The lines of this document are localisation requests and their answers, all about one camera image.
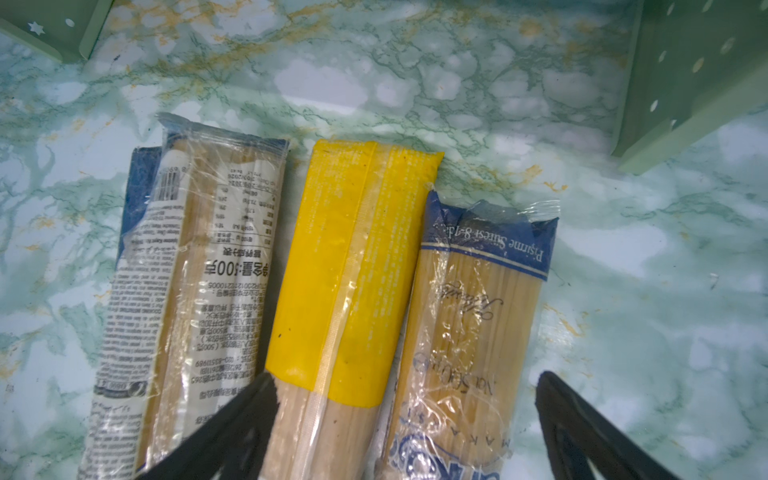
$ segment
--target blue and white pasta package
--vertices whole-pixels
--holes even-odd
[[[81,480],[157,464],[251,382],[288,141],[159,114],[131,159]]]
[[[500,479],[558,215],[430,193],[378,479]]]

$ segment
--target plastic wrap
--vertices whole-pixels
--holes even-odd
[[[315,146],[266,359],[280,410],[262,479],[359,479],[441,159]]]
[[[288,142],[159,114],[134,151],[81,479],[133,478],[253,378]]]
[[[429,194],[378,480],[499,480],[558,214]]]

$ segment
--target blue label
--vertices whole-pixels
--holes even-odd
[[[434,455],[430,447],[440,449],[443,455]],[[463,465],[453,455],[439,448],[427,435],[420,433],[395,438],[389,449],[389,464],[406,478],[430,480],[499,480],[499,472],[482,472]]]
[[[427,197],[422,249],[463,253],[547,279],[558,219],[528,221],[522,214],[479,202],[470,208]]]
[[[131,155],[128,184],[125,187],[125,207],[123,207],[123,225],[120,228],[118,259],[125,248],[123,237],[136,227],[147,212],[147,204],[152,195],[154,176],[157,175],[162,152],[162,147],[139,147],[135,148]]]

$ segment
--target yellow label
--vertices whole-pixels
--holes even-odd
[[[267,353],[272,374],[345,405],[381,403],[442,156],[317,143]],[[319,371],[332,372],[329,383]]]

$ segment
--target green marble surface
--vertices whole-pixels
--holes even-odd
[[[158,111],[445,151],[447,196],[562,201],[504,478],[550,478],[561,375],[684,478],[768,478],[768,110],[634,177],[607,155],[634,3],[117,0],[90,61],[0,38],[0,478],[74,478],[131,150]]]

